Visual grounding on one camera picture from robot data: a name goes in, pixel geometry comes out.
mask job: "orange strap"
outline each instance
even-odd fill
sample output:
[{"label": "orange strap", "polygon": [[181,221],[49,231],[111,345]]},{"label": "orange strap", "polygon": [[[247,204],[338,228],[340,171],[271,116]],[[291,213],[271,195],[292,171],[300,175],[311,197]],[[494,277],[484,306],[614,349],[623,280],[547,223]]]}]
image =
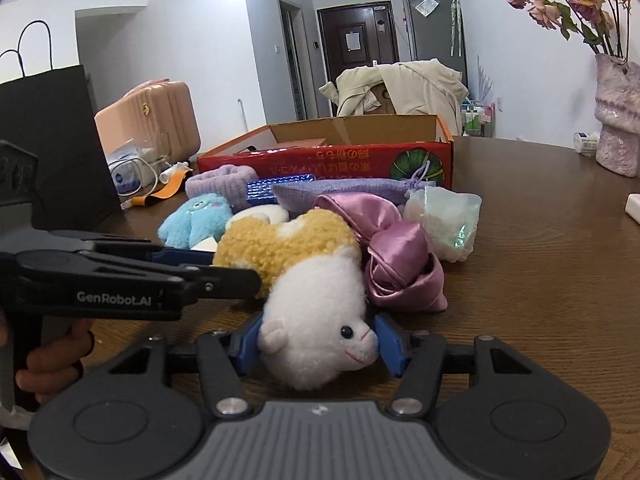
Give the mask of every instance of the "orange strap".
[{"label": "orange strap", "polygon": [[135,196],[131,199],[131,205],[149,207],[153,204],[157,204],[162,200],[171,198],[172,196],[180,193],[184,190],[184,183],[193,174],[193,170],[182,169],[172,174],[169,182],[157,193],[147,196]]}]

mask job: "light blue stuffed animal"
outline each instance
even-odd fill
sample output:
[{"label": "light blue stuffed animal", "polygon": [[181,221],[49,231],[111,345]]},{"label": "light blue stuffed animal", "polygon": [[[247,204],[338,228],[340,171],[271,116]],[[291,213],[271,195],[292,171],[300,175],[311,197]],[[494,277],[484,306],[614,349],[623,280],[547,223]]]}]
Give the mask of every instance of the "light blue stuffed animal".
[{"label": "light blue stuffed animal", "polygon": [[219,242],[232,216],[225,198],[215,193],[200,195],[170,215],[158,229],[158,237],[176,249],[191,249],[209,237]]}]

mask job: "gray ribbed panel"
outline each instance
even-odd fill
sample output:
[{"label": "gray ribbed panel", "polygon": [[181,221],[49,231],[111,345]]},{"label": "gray ribbed panel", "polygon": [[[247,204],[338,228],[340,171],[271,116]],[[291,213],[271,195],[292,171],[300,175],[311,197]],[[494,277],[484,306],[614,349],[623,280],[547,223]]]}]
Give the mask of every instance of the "gray ribbed panel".
[{"label": "gray ribbed panel", "polygon": [[254,418],[217,425],[166,480],[470,480],[429,432],[374,402],[268,402]]}]

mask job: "bag handle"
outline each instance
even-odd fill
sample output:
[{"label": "bag handle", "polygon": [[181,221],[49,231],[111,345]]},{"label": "bag handle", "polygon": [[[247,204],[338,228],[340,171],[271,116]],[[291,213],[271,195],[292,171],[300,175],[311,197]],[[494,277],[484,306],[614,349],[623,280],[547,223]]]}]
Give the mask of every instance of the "bag handle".
[{"label": "bag handle", "polygon": [[138,85],[132,90],[129,90],[126,94],[124,94],[124,97],[129,97],[131,94],[135,94],[136,92],[139,92],[140,90],[142,90],[143,88],[146,88],[147,86],[157,85],[160,83],[168,83],[168,82],[169,82],[168,79],[152,79],[151,81],[142,83],[142,85]]},{"label": "bag handle", "polygon": [[22,44],[22,37],[24,36],[24,33],[27,31],[29,27],[31,27],[31,25],[35,25],[36,23],[42,23],[45,27],[47,27],[47,35],[49,36],[49,65],[53,70],[53,43],[51,41],[51,29],[47,24],[47,22],[43,22],[42,20],[33,20],[31,23],[29,23],[29,25],[24,27],[24,29],[20,34],[20,39],[18,40],[18,50],[17,50],[18,54],[20,54],[20,45]]},{"label": "bag handle", "polygon": [[18,52],[14,48],[8,48],[2,54],[0,54],[0,58],[4,56],[4,54],[8,54],[9,52],[15,52],[18,55],[18,63],[20,63],[20,71],[22,72],[22,77],[27,77],[27,75],[24,73],[24,62],[22,61],[22,56],[20,55],[20,52]]}]

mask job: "door frame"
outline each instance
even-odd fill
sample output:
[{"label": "door frame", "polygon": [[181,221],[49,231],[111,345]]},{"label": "door frame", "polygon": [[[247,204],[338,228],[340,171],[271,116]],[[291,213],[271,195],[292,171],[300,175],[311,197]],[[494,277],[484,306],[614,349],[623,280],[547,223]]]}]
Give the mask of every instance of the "door frame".
[{"label": "door frame", "polygon": [[324,70],[326,72],[327,81],[331,81],[331,74],[329,73],[329,58],[326,53],[326,42],[324,40],[324,23],[322,22],[322,14],[324,12],[333,12],[334,10],[349,10],[349,9],[367,9],[369,7],[375,6],[385,6],[389,8],[389,19],[391,20],[390,25],[393,27],[389,27],[391,32],[391,40],[392,40],[392,50],[394,53],[394,57],[397,59],[396,62],[400,61],[400,54],[398,52],[398,35],[396,34],[396,17],[394,15],[394,8],[391,0],[385,0],[380,2],[366,2],[362,4],[352,4],[352,5],[343,5],[337,7],[325,7],[324,9],[318,9],[318,26],[320,28],[320,41],[322,43],[322,57],[324,59]]},{"label": "door frame", "polygon": [[[296,53],[298,55],[298,70],[300,72],[300,79],[302,80],[306,117],[307,119],[317,119],[319,115],[318,101],[316,100],[316,82],[314,81],[311,53],[309,52],[309,42],[306,35],[304,12],[298,4],[290,2],[289,0],[277,0],[277,2],[278,16],[281,16],[282,8],[285,8],[291,13],[294,43]],[[285,44],[284,35],[286,34],[286,31],[284,30],[284,25],[281,19],[279,22],[282,30],[282,41],[283,44]],[[293,89],[291,91],[291,98],[293,99]]]}]

